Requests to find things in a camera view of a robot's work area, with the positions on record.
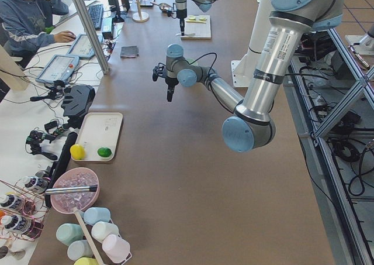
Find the white ceramic spoon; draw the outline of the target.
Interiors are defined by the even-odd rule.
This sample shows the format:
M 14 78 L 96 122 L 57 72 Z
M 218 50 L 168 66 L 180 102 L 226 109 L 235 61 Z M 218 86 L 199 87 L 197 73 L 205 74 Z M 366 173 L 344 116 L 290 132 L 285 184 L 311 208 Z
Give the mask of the white ceramic spoon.
M 175 36 L 180 36 L 180 37 L 194 37 L 195 33 L 176 33 Z

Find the light green bowl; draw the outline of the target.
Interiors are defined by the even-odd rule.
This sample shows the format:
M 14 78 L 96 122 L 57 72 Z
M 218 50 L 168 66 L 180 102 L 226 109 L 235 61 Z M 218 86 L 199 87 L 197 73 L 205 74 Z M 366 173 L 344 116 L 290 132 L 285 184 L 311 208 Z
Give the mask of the light green bowl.
M 193 65 L 193 66 L 198 66 L 199 65 L 198 62 L 196 60 L 192 59 L 192 58 L 187 58 L 186 60 L 190 65 Z

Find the pink bowl with ice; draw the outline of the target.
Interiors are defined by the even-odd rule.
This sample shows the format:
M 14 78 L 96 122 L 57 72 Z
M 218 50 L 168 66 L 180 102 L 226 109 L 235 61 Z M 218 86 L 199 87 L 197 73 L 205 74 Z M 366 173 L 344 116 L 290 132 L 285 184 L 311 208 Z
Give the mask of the pink bowl with ice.
M 99 197 L 98 176 L 86 167 L 77 167 L 66 171 L 53 185 L 53 189 L 62 189 L 50 195 L 52 207 L 61 214 L 72 214 L 73 209 L 85 211 Z

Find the wooden mug tree stand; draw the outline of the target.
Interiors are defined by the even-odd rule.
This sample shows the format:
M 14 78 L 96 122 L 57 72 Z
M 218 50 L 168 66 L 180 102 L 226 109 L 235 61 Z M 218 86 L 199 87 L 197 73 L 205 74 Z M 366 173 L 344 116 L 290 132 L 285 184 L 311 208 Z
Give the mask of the wooden mug tree stand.
M 132 13 L 132 20 L 137 23 L 143 23 L 149 20 L 149 14 L 141 10 L 140 0 L 134 0 L 136 4 L 136 11 Z

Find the beige rabbit tray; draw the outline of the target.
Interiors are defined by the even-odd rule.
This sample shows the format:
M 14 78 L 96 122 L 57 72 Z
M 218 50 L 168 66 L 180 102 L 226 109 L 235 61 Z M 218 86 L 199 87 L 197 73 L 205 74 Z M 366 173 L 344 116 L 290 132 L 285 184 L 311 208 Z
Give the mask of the beige rabbit tray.
M 123 115 L 119 112 L 90 112 L 83 120 L 75 144 L 80 144 L 85 149 L 85 157 L 82 160 L 109 162 L 116 152 L 119 132 L 122 127 Z M 100 147 L 108 147 L 112 155 L 108 158 L 98 156 L 97 150 Z

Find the black keyboard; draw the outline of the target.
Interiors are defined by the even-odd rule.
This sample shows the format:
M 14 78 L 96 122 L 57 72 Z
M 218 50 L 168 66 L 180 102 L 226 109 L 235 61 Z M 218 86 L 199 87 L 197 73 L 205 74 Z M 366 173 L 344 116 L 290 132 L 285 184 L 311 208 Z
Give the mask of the black keyboard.
M 88 14 L 91 18 L 94 28 L 96 30 L 99 30 L 102 26 L 103 4 L 91 5 L 88 8 Z

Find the far teach pendant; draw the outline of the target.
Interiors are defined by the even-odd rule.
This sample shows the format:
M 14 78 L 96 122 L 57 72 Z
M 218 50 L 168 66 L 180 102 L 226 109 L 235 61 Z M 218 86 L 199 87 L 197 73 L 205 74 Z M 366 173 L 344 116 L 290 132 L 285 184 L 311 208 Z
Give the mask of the far teach pendant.
M 78 56 L 80 59 L 84 60 L 89 60 L 95 55 L 94 49 L 86 34 L 78 35 L 67 54 Z

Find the teach pendant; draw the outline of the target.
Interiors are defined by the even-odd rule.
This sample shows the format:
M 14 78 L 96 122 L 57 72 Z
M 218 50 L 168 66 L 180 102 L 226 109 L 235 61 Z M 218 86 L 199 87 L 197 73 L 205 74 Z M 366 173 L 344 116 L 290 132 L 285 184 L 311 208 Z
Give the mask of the teach pendant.
M 56 81 L 68 84 L 79 61 L 78 56 L 54 55 L 35 81 L 43 84 L 54 84 Z
M 94 49 L 86 34 L 78 35 L 67 54 L 78 56 L 80 59 L 84 60 L 89 60 L 95 55 Z

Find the yellow lemon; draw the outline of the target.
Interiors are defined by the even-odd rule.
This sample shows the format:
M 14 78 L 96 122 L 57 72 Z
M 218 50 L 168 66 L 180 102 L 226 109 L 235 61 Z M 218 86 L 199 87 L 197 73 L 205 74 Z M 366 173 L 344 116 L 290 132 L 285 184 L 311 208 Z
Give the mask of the yellow lemon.
M 74 160 L 82 160 L 85 157 L 85 149 L 80 144 L 74 144 L 70 147 L 71 157 Z

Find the pale mint cup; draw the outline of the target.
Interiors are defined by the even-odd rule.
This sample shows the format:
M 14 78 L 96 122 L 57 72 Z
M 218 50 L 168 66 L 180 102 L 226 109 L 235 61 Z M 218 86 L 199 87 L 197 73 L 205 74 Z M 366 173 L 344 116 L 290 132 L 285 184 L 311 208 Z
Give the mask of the pale mint cup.
M 119 236 L 119 228 L 113 223 L 99 221 L 92 227 L 91 235 L 95 240 L 102 243 L 109 235 Z

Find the person in blue hoodie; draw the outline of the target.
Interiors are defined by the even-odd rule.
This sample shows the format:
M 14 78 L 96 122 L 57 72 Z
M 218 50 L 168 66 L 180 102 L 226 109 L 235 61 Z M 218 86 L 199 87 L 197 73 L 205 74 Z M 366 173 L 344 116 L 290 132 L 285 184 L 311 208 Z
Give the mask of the person in blue hoodie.
M 26 67 L 39 48 L 75 40 L 66 30 L 51 34 L 53 15 L 66 15 L 69 7 L 63 0 L 1 0 L 1 25 L 9 44 L 9 55 L 21 57 Z

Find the pink cup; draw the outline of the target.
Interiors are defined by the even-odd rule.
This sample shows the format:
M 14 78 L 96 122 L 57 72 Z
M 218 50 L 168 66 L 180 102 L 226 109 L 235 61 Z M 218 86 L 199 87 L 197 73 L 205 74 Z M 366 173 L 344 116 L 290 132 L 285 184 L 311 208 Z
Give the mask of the pink cup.
M 116 235 L 107 236 L 102 243 L 102 250 L 114 263 L 122 263 L 130 254 L 130 243 Z

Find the green cup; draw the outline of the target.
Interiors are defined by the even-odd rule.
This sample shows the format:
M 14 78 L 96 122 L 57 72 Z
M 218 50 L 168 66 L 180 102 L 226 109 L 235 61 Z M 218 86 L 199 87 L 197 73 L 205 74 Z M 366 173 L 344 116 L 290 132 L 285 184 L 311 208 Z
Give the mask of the green cup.
M 56 238 L 62 244 L 69 246 L 75 241 L 82 240 L 84 233 L 79 224 L 64 223 L 56 231 Z

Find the yellow cup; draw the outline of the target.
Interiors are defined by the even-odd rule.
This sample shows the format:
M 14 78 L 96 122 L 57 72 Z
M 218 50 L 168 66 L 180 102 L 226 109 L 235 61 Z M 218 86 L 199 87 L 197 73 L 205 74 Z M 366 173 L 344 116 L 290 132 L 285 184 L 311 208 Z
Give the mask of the yellow cup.
M 81 257 L 74 262 L 74 265 L 98 265 L 98 261 L 91 257 Z

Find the aluminium frame post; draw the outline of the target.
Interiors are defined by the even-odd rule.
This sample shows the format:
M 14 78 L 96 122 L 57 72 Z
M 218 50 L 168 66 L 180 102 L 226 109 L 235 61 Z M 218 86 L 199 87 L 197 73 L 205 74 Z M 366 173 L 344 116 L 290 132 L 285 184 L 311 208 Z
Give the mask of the aluminium frame post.
M 98 63 L 101 67 L 103 74 L 107 74 L 110 71 L 110 67 L 108 65 L 107 59 L 103 53 L 101 48 L 101 44 L 96 34 L 96 30 L 92 24 L 91 18 L 87 11 L 86 5 L 84 0 L 72 0 L 75 8 L 77 10 L 78 16 L 81 20 L 81 23 L 84 27 L 85 33 L 91 43 L 93 48 L 93 52 L 98 60 Z

